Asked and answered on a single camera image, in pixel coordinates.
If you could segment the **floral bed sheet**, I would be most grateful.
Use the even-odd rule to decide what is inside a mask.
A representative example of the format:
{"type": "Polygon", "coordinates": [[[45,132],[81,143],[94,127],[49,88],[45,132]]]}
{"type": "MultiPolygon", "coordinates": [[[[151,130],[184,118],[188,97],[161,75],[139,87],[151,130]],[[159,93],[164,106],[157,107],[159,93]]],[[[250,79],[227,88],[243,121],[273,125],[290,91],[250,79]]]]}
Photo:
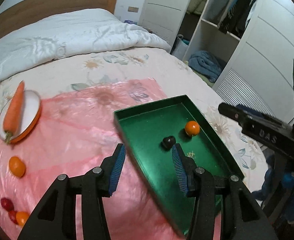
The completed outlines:
{"type": "Polygon", "coordinates": [[[76,55],[16,74],[0,83],[0,111],[19,82],[43,98],[128,80],[152,78],[168,97],[187,95],[204,114],[241,168],[250,191],[261,188],[268,167],[256,141],[218,112],[221,98],[185,63],[159,48],[76,55]]]}

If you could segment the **orange tangerine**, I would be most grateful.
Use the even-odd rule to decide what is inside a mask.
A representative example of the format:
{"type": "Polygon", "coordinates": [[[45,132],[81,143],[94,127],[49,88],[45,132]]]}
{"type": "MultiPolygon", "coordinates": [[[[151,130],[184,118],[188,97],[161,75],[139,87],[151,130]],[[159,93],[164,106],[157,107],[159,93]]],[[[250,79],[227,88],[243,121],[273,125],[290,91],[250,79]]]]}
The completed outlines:
{"type": "Polygon", "coordinates": [[[16,213],[16,221],[19,226],[23,227],[29,218],[29,213],[24,211],[18,211],[16,213]]]}
{"type": "Polygon", "coordinates": [[[196,121],[189,121],[186,123],[185,127],[184,127],[184,131],[186,133],[186,135],[188,135],[189,137],[193,137],[196,136],[200,133],[200,126],[196,121]]]}
{"type": "Polygon", "coordinates": [[[8,166],[10,172],[18,178],[23,177],[26,172],[25,163],[17,156],[10,158],[8,166]]]}

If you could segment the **white wardrobe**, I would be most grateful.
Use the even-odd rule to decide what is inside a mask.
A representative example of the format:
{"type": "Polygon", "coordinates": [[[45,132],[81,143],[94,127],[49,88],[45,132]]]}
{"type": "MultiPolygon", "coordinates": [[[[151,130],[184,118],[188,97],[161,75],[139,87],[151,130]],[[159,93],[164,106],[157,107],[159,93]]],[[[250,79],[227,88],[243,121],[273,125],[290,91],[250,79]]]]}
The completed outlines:
{"type": "Polygon", "coordinates": [[[145,0],[139,24],[182,59],[213,54],[223,69],[213,89],[224,102],[294,120],[294,0],[145,0]]]}

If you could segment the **wooden headboard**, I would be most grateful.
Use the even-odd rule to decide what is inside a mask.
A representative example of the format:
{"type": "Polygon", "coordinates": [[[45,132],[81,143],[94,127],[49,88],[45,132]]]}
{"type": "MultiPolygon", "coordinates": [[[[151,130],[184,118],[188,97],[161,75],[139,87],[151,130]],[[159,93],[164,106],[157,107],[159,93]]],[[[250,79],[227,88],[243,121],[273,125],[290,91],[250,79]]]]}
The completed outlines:
{"type": "Polygon", "coordinates": [[[43,18],[83,9],[114,13],[117,0],[24,0],[0,13],[0,39],[43,18]]]}

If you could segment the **white duvet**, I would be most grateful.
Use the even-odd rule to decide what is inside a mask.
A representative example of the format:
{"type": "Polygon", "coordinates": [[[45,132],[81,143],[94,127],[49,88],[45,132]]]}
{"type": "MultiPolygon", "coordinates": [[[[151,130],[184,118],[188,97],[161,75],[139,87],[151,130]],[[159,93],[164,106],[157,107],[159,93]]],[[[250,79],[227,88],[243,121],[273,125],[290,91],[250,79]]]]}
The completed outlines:
{"type": "Polygon", "coordinates": [[[104,9],[49,16],[0,38],[0,82],[52,60],[132,47],[171,50],[159,36],[104,9]]]}

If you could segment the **blue towel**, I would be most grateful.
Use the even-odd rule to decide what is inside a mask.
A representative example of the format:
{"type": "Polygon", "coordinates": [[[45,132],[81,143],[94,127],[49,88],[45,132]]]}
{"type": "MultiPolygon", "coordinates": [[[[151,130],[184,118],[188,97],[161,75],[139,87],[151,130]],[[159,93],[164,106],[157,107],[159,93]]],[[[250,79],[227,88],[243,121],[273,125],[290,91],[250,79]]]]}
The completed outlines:
{"type": "Polygon", "coordinates": [[[227,63],[206,50],[193,53],[188,66],[197,73],[205,76],[211,83],[215,83],[227,63]]]}

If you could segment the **carrot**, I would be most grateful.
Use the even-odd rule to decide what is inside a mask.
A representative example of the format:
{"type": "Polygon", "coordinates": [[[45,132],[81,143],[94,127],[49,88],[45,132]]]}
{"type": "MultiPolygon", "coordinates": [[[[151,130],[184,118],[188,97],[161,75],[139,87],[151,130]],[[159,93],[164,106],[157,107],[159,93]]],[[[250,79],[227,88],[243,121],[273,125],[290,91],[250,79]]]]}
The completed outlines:
{"type": "Polygon", "coordinates": [[[16,135],[20,127],[21,113],[24,101],[24,89],[25,83],[24,81],[21,81],[15,91],[14,96],[12,97],[10,105],[7,109],[7,113],[5,114],[3,120],[3,130],[6,134],[4,142],[6,144],[10,143],[10,140],[14,135],[16,135]]]}

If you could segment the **pink plastic sheet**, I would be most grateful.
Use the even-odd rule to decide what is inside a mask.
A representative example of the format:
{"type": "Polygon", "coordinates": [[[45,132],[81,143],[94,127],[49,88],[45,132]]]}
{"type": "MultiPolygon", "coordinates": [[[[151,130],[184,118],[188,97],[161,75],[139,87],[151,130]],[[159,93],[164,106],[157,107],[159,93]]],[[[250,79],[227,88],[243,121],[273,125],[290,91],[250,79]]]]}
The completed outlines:
{"type": "MultiPolygon", "coordinates": [[[[9,198],[16,211],[32,212],[58,175],[83,175],[113,153],[120,142],[116,110],[165,97],[155,80],[143,79],[44,99],[40,119],[25,139],[15,145],[0,139],[0,200],[9,198]],[[26,165],[21,178],[9,170],[13,156],[26,165]]],[[[179,239],[129,159],[103,205],[112,239],[179,239]]]]}

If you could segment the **green tray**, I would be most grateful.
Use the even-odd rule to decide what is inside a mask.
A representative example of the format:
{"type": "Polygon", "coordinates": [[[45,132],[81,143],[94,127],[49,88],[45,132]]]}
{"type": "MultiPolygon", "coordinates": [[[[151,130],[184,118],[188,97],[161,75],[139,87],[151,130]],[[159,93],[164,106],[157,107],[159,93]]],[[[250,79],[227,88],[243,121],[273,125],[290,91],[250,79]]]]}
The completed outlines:
{"type": "Polygon", "coordinates": [[[117,110],[114,123],[152,198],[180,236],[190,227],[194,199],[178,186],[164,138],[174,137],[184,153],[211,174],[244,178],[231,152],[187,95],[117,110]]]}

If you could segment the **orange white plate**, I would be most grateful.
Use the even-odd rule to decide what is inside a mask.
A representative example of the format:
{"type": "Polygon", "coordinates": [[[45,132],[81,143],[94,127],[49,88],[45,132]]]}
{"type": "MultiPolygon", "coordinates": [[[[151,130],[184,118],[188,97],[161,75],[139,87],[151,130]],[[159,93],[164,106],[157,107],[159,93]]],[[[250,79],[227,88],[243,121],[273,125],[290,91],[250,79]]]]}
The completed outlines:
{"type": "MultiPolygon", "coordinates": [[[[5,141],[5,132],[3,129],[4,116],[7,113],[11,100],[9,100],[3,107],[0,113],[0,139],[5,141]]],[[[41,98],[34,90],[24,91],[24,105],[22,108],[20,128],[17,134],[12,138],[10,143],[15,144],[27,137],[27,135],[34,129],[41,114],[41,98]]]]}

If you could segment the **white shopping bag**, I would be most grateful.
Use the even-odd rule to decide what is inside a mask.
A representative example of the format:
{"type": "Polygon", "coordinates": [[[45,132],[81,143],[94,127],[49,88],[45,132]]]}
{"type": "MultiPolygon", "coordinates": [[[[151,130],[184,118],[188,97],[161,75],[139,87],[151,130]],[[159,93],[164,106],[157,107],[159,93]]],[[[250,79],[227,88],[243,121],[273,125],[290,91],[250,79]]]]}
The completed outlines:
{"type": "Polygon", "coordinates": [[[178,34],[176,37],[176,41],[174,42],[174,46],[172,48],[171,55],[178,58],[179,60],[182,60],[184,57],[184,54],[186,53],[188,49],[188,45],[184,42],[182,34],[178,34]]]}

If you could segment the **hanging clothes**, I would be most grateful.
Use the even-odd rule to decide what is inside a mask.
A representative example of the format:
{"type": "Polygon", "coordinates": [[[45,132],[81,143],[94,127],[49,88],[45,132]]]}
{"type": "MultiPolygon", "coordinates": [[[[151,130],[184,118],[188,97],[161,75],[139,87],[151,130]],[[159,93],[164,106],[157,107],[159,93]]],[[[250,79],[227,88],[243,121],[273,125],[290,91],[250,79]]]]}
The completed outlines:
{"type": "MultiPolygon", "coordinates": [[[[188,14],[201,15],[207,0],[190,0],[188,14]]],[[[208,21],[223,33],[241,38],[250,21],[257,0],[214,0],[207,13],[208,21]]]]}

